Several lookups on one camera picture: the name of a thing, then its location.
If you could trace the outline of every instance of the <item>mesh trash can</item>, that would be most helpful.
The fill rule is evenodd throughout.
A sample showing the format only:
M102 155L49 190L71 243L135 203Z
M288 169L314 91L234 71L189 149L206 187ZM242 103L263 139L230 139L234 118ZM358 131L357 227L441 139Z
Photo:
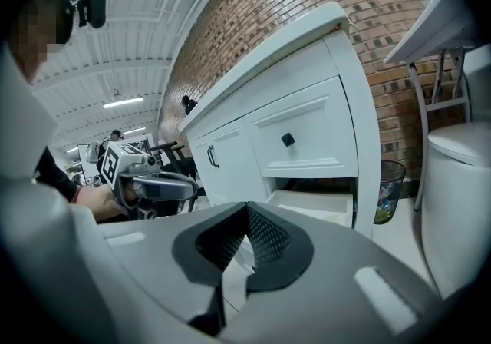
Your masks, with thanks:
M375 224L388 223L394 215L405 175L406 168L403 164L382 161L381 188L378 194Z

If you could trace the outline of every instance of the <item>trash can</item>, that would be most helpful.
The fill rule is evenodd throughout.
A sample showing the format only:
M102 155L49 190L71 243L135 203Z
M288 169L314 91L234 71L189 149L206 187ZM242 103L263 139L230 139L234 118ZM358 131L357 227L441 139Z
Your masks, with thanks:
M428 141L421 236L446 299L477 277L491 246L491 124L439 128Z
M392 219L399 202L406 168L396 161L382 161L381 188L378 194L375 224L385 224Z

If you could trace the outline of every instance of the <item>brick wall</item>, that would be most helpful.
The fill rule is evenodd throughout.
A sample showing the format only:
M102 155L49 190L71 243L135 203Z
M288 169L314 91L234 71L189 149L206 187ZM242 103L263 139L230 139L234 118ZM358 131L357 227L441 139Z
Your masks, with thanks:
M159 136L165 141L186 143L177 130L185 117L180 106L183 95L199 100L265 38L330 1L338 2L354 23L350 39L377 108L382 158L400 161L407 167L408 176L418 178L421 126L416 95L405 67L384 65L383 59L420 16L427 0L212 0L189 33L172 70L159 119ZM422 84L428 86L425 95L429 97L436 59L425 59L417 69ZM444 80L452 77L455 71L446 61ZM462 119L462 111L452 107L430 114L430 126L441 127Z

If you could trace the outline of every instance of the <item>white cabinet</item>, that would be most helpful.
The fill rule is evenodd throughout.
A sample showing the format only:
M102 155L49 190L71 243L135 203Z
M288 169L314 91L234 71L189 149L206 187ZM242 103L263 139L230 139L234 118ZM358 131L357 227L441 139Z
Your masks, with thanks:
M339 77L244 117L264 177L356 177L353 124Z
M179 126L212 204L267 201L278 178L357 179L354 228L371 237L381 175L377 114L336 3L279 29Z
M189 142L194 162L198 169L198 176L205 187L206 196L212 205L220 205L226 197L222 188L219 174L213 166L209 155L209 138L203 137L197 141Z
M211 204L268 198L270 187L261 176L242 119L201 137L191 150Z

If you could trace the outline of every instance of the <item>white toilet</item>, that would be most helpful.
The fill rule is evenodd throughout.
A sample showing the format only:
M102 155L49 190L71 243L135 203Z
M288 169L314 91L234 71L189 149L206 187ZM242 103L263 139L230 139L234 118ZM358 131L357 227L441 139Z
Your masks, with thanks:
M491 245L491 123L441 128L428 139L421 230L445 299L476 277Z

